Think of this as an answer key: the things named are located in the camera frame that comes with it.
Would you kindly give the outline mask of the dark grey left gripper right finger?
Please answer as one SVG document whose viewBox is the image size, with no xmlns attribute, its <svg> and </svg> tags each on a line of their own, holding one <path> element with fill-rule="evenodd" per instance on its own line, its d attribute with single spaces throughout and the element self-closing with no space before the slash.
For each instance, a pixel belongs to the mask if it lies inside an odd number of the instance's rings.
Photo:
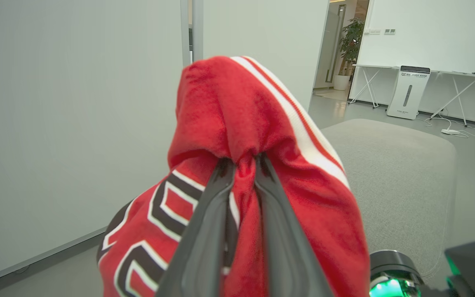
<svg viewBox="0 0 475 297">
<path fill-rule="evenodd" d="M 332 297 L 328 280 L 265 153 L 256 159 L 270 297 Z"/>
</svg>

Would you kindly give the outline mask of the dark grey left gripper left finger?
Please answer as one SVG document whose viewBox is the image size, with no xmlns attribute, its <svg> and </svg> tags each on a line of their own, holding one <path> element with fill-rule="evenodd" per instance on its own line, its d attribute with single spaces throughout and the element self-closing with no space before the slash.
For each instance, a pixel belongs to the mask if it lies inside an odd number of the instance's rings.
<svg viewBox="0 0 475 297">
<path fill-rule="evenodd" d="M 221 293 L 227 209 L 235 165 L 220 159 L 164 273 L 157 297 L 218 297 Z"/>
</svg>

